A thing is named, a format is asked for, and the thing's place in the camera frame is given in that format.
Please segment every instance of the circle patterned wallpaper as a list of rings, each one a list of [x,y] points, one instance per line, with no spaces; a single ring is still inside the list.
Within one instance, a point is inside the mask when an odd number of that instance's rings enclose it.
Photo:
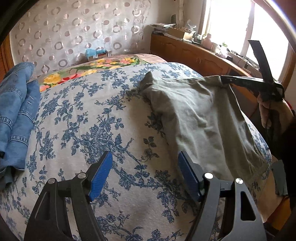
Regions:
[[[87,48],[136,53],[150,0],[40,0],[12,29],[14,61],[34,77],[87,62]]]

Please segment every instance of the metal screw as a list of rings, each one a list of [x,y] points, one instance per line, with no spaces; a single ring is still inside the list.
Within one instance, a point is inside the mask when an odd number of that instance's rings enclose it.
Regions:
[[[84,172],[78,174],[79,179],[83,179],[85,177],[86,177],[86,174]]]
[[[244,183],[244,181],[241,178],[237,178],[237,179],[235,179],[235,181],[238,184],[243,184]]]
[[[205,178],[207,178],[207,179],[212,179],[213,177],[214,177],[214,176],[213,176],[212,173],[209,173],[209,172],[205,173]]]
[[[48,184],[53,184],[55,182],[55,179],[54,178],[51,178],[47,182],[48,182]]]

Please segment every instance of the blue floral pattern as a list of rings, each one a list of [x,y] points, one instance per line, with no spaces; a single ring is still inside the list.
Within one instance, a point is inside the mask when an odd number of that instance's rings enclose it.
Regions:
[[[184,190],[170,161],[160,117],[139,95],[138,82],[149,71],[159,77],[200,77],[182,64],[144,64],[94,73],[42,92],[26,169],[0,192],[0,214],[20,240],[46,181],[73,178],[106,150],[113,153],[112,169],[92,202],[105,237],[185,239],[199,205]],[[269,160],[266,143],[246,120],[262,156]],[[81,240],[75,223],[70,226],[73,238]],[[217,222],[214,239],[218,232]]]

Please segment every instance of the bottle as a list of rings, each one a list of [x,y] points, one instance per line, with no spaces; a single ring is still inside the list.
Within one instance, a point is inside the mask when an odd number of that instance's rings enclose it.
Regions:
[[[202,46],[208,50],[212,49],[213,43],[211,41],[211,34],[207,34],[207,37],[203,40],[202,42]]]

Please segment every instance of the colorful floral blanket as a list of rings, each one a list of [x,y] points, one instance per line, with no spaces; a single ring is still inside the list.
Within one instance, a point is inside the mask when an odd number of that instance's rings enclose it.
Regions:
[[[82,76],[97,73],[106,69],[115,69],[124,66],[146,64],[146,63],[164,63],[162,58],[151,54],[120,55],[115,57],[103,58],[80,64],[71,68],[63,69],[48,75],[39,80],[40,92],[53,86],[73,80]]]
[[[0,192],[0,214],[20,240],[48,179],[72,179],[105,150],[113,153],[113,166],[91,204],[104,236],[112,241],[185,239],[199,205],[170,161],[160,117],[138,93],[138,82],[149,71],[156,77],[200,77],[178,63],[131,65],[82,75],[41,93],[25,171]],[[246,121],[269,159],[266,143]],[[252,194],[263,189],[263,182],[250,187]],[[73,238],[80,240],[71,199],[66,202]],[[218,216],[213,239],[220,224]]]

